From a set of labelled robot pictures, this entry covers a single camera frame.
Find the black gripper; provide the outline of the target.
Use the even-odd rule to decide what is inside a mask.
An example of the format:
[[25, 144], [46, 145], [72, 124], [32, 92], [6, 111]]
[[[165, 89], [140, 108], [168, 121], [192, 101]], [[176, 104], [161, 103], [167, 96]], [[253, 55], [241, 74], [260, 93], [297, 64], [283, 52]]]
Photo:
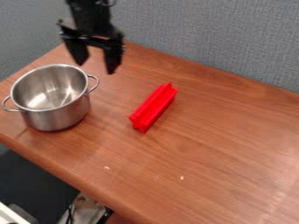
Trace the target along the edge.
[[111, 8], [117, 0], [65, 0], [70, 18], [57, 21], [60, 36], [77, 65], [89, 58], [86, 40], [104, 44], [107, 73], [113, 74], [121, 64], [124, 54], [124, 35], [112, 25]]

